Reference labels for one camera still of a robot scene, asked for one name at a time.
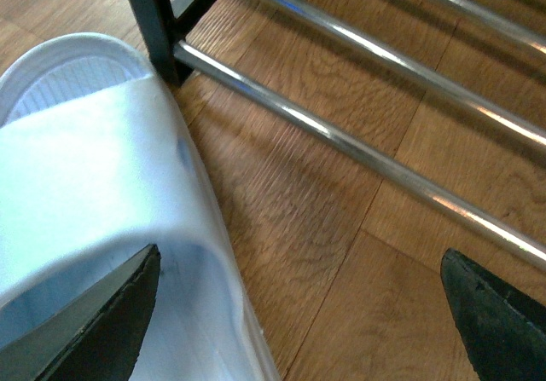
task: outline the textured footbed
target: textured footbed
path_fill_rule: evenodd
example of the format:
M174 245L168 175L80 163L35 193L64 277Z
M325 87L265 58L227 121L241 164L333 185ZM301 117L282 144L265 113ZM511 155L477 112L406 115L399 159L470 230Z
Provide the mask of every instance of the textured footbed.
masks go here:
M0 78L0 126L153 72L140 54L113 38L81 33L50 40Z
M153 73L142 55L115 39L96 34L55 39L28 52L0 78L0 126ZM193 245L160 251L163 273L156 310L131 380L258 379L248 362L248 345L231 320L233 304L218 260ZM0 310L0 348L17 332L20 336L46 320L51 310L75 298L125 256L119 252L74 266L5 306Z

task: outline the wood grain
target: wood grain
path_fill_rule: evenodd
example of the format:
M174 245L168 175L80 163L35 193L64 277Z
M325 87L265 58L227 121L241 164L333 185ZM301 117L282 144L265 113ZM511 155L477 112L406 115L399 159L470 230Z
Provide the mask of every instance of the wood grain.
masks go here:
M437 274L359 234L287 380L478 380Z
M369 11L359 17L389 9L387 0L313 1L332 13ZM382 30L388 36L385 26ZM437 64L449 37L418 19L405 30L421 31L421 38L438 48L437 60L430 60ZM418 43L412 47L416 55L421 52ZM236 66L389 153L396 152L423 95L283 13L274 15ZM209 98L190 129L217 189L250 297L285 373L379 179L228 91Z
M32 33L0 18L0 72L4 72L22 54L41 42Z
M511 14L533 15L525 23L545 34L546 14L537 14L514 0L488 0L488 4L499 13L508 4L508 9L516 9ZM439 71L544 127L545 61L462 22ZM397 159L531 237L546 240L543 158L482 123L463 118L445 101L432 96L424 100ZM546 300L542 273L426 209L390 184L381 187L363 229L437 271L444 250L457 247Z
M546 59L426 0L308 0L546 127ZM546 34L544 0L477 0ZM0 0L0 70L99 31L145 51L126 0ZM218 0L189 41L546 241L544 161L259 0ZM283 376L476 380L439 261L456 247L546 302L544 274L200 74L171 87Z

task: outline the slide sandal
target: slide sandal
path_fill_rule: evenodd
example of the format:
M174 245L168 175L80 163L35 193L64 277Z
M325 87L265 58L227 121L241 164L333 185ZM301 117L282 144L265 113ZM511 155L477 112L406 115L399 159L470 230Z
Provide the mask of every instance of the slide sandal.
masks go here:
M160 283L131 380L279 380L205 168L147 59L80 33L0 77L0 349L144 246Z

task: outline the black rack leg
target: black rack leg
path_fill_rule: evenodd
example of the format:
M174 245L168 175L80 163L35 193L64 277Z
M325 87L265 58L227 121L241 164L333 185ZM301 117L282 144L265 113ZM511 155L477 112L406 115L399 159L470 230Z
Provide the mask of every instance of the black rack leg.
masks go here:
M172 54L172 45L177 39L171 0L129 0L129 2L155 69L166 82L180 85L181 68Z

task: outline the chrome bar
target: chrome bar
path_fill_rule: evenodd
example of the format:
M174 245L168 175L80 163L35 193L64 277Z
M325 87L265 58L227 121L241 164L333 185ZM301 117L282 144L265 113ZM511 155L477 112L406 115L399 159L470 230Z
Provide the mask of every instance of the chrome bar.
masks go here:
M356 50L365 52L379 63L395 70L416 83L457 102L478 118L482 118L499 130L506 131L523 143L546 153L546 130L499 107L484 97L473 93L460 84L441 76L388 45L348 26L302 0L268 0L322 32L344 40Z
M464 14L465 17L469 17L481 23L484 26L488 26L498 33L502 34L507 40L511 42L531 48L538 52L542 57L546 57L546 38L532 32L526 27L517 25L512 21L505 19L499 14L491 12L489 9L478 5L470 0L435 0L442 4L446 4L453 9Z
M334 124L310 113L275 91L264 87L185 42L174 48L175 58L184 65L215 79L222 85L255 101L292 124L339 149L379 175L406 188L433 208L452 216L473 231L494 240L529 263L546 270L546 246L495 217L469 204Z

